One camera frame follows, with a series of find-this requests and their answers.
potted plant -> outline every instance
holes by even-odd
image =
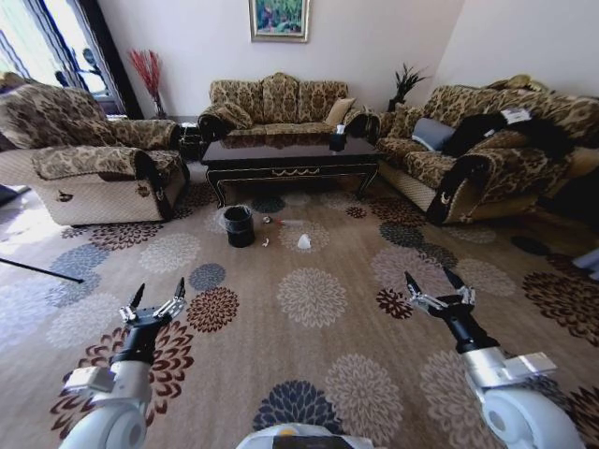
[[[422,77],[420,75],[421,72],[422,70],[415,70],[413,66],[408,67],[406,64],[403,64],[403,72],[401,75],[398,72],[395,72],[397,93],[389,100],[387,112],[393,112],[395,110],[395,105],[398,103],[405,103],[405,96],[407,93],[414,89],[414,86],[419,82],[428,78]]]
[[[143,84],[148,90],[148,94],[152,97],[154,108],[156,111],[155,118],[166,119],[167,114],[162,108],[160,99],[160,58],[154,51],[146,50],[131,50],[128,52],[129,60],[139,76],[143,80]]]

trash can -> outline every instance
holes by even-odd
[[[245,248],[254,243],[254,220],[252,210],[247,206],[233,206],[223,214],[223,228],[228,243],[235,248]]]

patterned sofa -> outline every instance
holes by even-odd
[[[27,184],[59,225],[169,220],[189,181],[171,121],[110,122],[87,92],[26,84],[0,95],[0,183]]]
[[[250,145],[275,135],[330,134],[334,126],[324,121],[335,101],[347,95],[345,82],[298,81],[281,72],[261,81],[216,80],[210,87],[212,104],[197,124],[207,142],[226,135],[246,136]],[[235,110],[223,111],[225,103],[241,107],[251,120],[239,117]],[[365,117],[361,110],[350,109],[343,123],[349,130],[364,123]]]
[[[560,160],[549,159],[531,148],[525,136],[507,130],[483,140],[458,159],[429,152],[410,139],[422,117],[457,127],[469,115],[509,107],[526,108],[534,117],[561,126],[577,145],[574,153]],[[540,195],[563,186],[570,173],[584,171],[572,167],[578,152],[599,146],[599,100],[587,97],[441,86],[424,107],[398,105],[395,112],[379,114],[378,120],[376,148],[383,154],[380,174],[438,225],[523,212]]]

carpet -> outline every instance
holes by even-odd
[[[147,448],[232,448],[289,421],[388,448],[501,447],[448,329],[406,302],[406,269],[428,293],[451,291],[442,264],[476,288],[475,318],[507,352],[558,365],[528,386],[599,447],[599,284],[570,264],[596,246],[584,226],[539,212],[436,227],[380,180],[363,201],[352,179],[234,184],[229,202],[256,222],[256,242],[235,249],[193,171],[170,223],[58,226],[33,193],[0,210],[2,256],[85,279],[0,266],[2,447],[57,447],[90,410],[61,393],[68,373],[108,364],[126,336],[118,307],[143,282],[141,305],[158,305],[181,277],[188,305],[156,344]]]

picture frame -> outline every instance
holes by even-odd
[[[252,42],[308,42],[311,0],[248,0]]]

